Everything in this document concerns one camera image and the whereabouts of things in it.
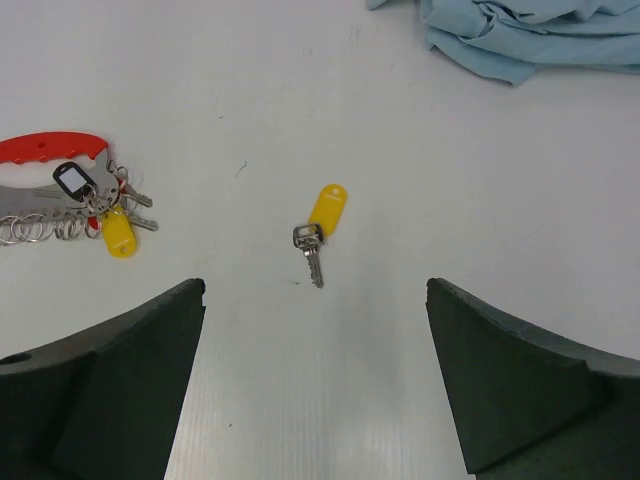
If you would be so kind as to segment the yellow key tag on tool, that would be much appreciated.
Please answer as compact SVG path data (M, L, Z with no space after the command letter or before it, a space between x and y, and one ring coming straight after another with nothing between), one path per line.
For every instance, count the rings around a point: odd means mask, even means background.
M121 206L106 211L100 218L101 235L108 253L118 259L130 258L138 248L137 237Z

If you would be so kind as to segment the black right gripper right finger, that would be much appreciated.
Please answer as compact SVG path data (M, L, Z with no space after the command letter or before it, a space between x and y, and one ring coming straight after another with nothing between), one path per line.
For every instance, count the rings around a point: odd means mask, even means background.
M426 289L468 474L638 478L638 360L540 328L445 279Z

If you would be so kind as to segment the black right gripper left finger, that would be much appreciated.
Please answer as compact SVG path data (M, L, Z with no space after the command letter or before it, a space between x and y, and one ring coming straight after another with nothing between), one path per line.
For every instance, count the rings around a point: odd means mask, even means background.
M1 361L4 479L162 479L205 315L181 282L95 326Z

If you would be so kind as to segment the light blue cloth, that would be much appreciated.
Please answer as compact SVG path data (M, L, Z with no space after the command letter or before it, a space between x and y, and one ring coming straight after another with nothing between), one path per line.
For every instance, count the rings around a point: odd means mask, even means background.
M484 78L519 86L547 68L639 73L637 1L418 3L426 47Z

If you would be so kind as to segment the silver key with yellow tag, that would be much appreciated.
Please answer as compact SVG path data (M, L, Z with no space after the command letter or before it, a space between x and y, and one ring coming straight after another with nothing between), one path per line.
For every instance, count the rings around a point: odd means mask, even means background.
M318 289L324 287L320 251L335 232L347 200L348 193L343 186L326 185L319 193L307 223L296 226L292 232L293 245L304 255L311 282Z

